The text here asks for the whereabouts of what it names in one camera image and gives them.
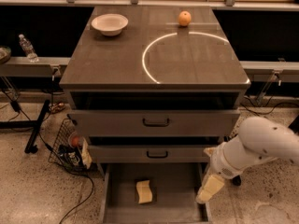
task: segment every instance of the black handle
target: black handle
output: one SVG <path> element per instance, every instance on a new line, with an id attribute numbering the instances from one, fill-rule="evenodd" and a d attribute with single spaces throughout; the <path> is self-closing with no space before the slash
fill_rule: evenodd
<path id="1" fill-rule="evenodd" d="M 150 153 L 147 151 L 147 156 L 149 159 L 165 159 L 168 157 L 168 151 L 165 152 L 164 155 L 150 155 Z"/>
<path id="2" fill-rule="evenodd" d="M 143 125 L 147 127 L 167 127 L 170 119 L 167 118 L 164 122 L 152 122 L 146 119 L 142 119 Z"/>

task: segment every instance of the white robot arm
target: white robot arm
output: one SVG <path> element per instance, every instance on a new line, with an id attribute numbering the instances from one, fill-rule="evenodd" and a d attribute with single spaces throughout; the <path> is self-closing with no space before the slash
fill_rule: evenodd
<path id="1" fill-rule="evenodd" d="M 206 203 L 232 179 L 253 165 L 281 158 L 299 164 L 299 136 L 291 129 L 261 117 L 245 119 L 238 136 L 217 147 L 207 148 L 210 167 L 196 201 Z"/>

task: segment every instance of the plastic water bottle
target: plastic water bottle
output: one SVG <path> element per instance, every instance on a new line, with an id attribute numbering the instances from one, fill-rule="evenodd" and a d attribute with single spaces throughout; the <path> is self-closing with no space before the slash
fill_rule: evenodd
<path id="1" fill-rule="evenodd" d="M 27 58 L 31 63 L 38 62 L 38 57 L 36 55 L 35 49 L 32 46 L 30 40 L 28 40 L 23 34 L 19 35 L 19 43 L 22 48 L 22 50 L 25 52 Z"/>

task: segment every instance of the yellow sponge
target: yellow sponge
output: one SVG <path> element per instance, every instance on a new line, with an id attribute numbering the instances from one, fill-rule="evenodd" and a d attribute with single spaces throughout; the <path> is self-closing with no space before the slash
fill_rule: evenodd
<path id="1" fill-rule="evenodd" d="M 137 182 L 136 188 L 139 195 L 139 204 L 152 202 L 149 180 Z"/>

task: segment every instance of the speckled floor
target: speckled floor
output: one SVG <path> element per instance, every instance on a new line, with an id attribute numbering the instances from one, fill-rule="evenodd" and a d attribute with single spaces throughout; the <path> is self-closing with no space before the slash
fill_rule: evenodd
<path id="1" fill-rule="evenodd" d="M 1 121 L 14 118 L 16 113 L 10 105 L 6 105 L 5 97 L 0 101 Z M 256 108 L 244 101 L 256 112 L 271 111 L 275 102 L 270 102 L 268 107 Z M 299 105 L 298 99 L 288 102 Z M 30 119 L 37 119 L 43 103 L 21 100 L 20 105 Z M 253 115 L 244 107 L 240 109 L 242 115 L 239 122 Z M 51 115 L 43 122 L 40 135 L 50 145 L 54 143 L 68 111 L 67 105 L 64 111 Z M 266 116 L 289 126 L 298 115 L 298 106 L 280 105 Z M 20 114 L 14 120 L 26 119 Z M 237 132 L 238 124 L 232 135 Z M 40 137 L 36 139 L 37 153 L 25 154 L 30 134 L 30 131 L 0 130 L 0 223 L 59 223 L 92 190 L 91 181 L 86 177 L 70 175 L 48 162 L 50 152 Z M 96 172 L 91 174 L 91 178 L 94 182 L 91 198 L 75 209 L 63 223 L 99 223 L 104 181 Z M 251 167 L 242 175 L 240 187 L 227 180 L 226 186 L 209 202 L 213 223 L 299 223 L 298 187 L 298 166 L 277 160 Z"/>

